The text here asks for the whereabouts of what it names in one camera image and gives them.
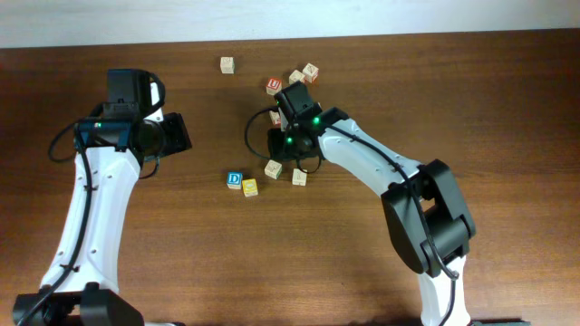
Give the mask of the elephant picture wooden block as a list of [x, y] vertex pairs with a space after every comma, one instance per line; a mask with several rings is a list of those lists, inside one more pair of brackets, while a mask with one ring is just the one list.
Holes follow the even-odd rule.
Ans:
[[281, 163], [278, 163], [270, 159], [264, 168], [264, 172], [268, 177], [278, 179], [280, 174], [282, 173], [282, 169], [283, 165]]

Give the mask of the letter I wooden block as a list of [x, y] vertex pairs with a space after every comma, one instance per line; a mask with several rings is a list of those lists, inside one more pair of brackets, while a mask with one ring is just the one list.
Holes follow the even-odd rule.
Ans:
[[302, 170], [300, 170], [299, 168], [295, 168], [293, 170], [293, 176], [292, 176], [292, 184], [294, 186], [306, 186], [306, 181], [307, 181], [307, 176], [308, 174]]

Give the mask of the yellow O wooden block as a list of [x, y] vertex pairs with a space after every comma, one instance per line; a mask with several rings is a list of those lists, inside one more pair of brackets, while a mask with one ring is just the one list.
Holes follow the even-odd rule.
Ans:
[[244, 179], [242, 181], [242, 188], [246, 197], [253, 197], [258, 195], [257, 182], [254, 178]]

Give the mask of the blue D wooden block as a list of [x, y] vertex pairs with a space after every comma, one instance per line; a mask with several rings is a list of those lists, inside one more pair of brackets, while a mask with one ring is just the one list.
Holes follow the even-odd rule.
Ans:
[[231, 171], [227, 173], [227, 187], [230, 189], [241, 189], [243, 174], [241, 172]]

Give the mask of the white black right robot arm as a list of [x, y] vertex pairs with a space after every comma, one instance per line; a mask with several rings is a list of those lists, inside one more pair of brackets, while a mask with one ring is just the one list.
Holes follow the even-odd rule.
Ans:
[[317, 157], [346, 169], [380, 197], [391, 244], [417, 274], [424, 325], [468, 325], [463, 269], [475, 223], [450, 167], [388, 149], [342, 110], [323, 110], [297, 81], [275, 95], [280, 129], [268, 132], [276, 160]]

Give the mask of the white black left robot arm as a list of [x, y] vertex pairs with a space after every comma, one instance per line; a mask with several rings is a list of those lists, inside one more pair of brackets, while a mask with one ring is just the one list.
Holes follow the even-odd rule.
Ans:
[[140, 69], [110, 69], [108, 99], [68, 126], [75, 180], [56, 255], [36, 293], [20, 294], [16, 325], [145, 326], [119, 295], [124, 219], [147, 162], [188, 150], [183, 118], [163, 113], [160, 78]]

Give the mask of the wooden block red front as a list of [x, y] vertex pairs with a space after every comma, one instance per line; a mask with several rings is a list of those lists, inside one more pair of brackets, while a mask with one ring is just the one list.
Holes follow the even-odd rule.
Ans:
[[274, 126], [280, 126], [281, 125], [281, 116], [279, 114], [278, 111], [269, 111], [268, 115], [270, 117], [270, 120], [272, 121]]

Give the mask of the red U wooden block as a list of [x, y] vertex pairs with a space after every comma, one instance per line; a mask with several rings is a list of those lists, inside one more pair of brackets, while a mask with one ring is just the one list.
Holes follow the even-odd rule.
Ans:
[[269, 78], [266, 83], [266, 93], [268, 95], [276, 95], [280, 92], [283, 88], [283, 83], [280, 79], [277, 78]]

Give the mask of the wooden block beside U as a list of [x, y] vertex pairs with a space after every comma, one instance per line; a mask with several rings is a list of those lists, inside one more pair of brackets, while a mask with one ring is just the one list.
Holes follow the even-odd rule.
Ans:
[[294, 70], [290, 75], [289, 75], [289, 83], [290, 84], [294, 84], [296, 82], [301, 82], [304, 83], [305, 82], [305, 75], [298, 71], [298, 70]]

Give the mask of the wooden block red side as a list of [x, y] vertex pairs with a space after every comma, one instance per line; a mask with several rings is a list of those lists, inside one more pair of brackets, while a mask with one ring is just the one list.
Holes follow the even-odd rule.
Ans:
[[314, 83], [319, 75], [319, 68], [315, 65], [308, 63], [302, 70], [304, 78], [309, 83]]

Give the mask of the plain wooden block far left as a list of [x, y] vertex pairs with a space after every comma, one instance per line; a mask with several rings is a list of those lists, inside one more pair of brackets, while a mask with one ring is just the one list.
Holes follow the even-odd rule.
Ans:
[[233, 57], [221, 57], [220, 58], [220, 70], [224, 74], [234, 74], [235, 73], [235, 61]]

